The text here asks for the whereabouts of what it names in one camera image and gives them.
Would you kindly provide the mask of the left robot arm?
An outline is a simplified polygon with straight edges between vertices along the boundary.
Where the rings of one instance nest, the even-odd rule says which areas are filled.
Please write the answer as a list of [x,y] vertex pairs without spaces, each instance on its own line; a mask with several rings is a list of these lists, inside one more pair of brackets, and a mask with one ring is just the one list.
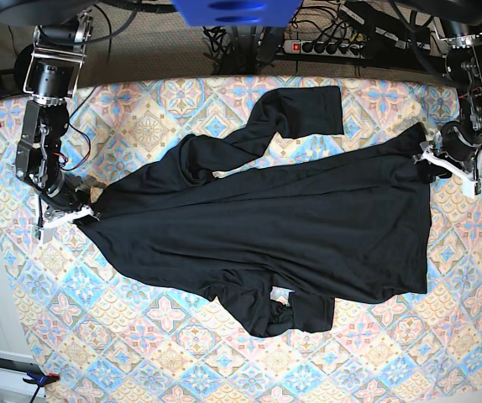
[[[414,156],[434,166],[435,175],[456,175],[478,194],[482,185],[479,168],[482,157],[482,1],[390,1],[390,6],[407,29],[409,44],[420,65],[432,77],[458,92],[459,119],[445,123],[432,140],[421,144]],[[417,35],[428,24],[417,23],[425,13],[439,22],[437,39],[448,46],[443,57],[444,72],[422,53]]]

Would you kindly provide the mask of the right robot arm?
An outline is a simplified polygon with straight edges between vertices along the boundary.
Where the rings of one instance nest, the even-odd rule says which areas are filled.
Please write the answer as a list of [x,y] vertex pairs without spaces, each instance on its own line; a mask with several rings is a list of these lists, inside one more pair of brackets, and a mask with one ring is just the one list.
[[63,166],[61,139],[70,127],[67,102],[77,89],[91,38],[90,1],[0,1],[0,22],[33,28],[31,45],[15,63],[14,78],[26,103],[15,175],[38,197],[42,233],[91,216],[89,192]]

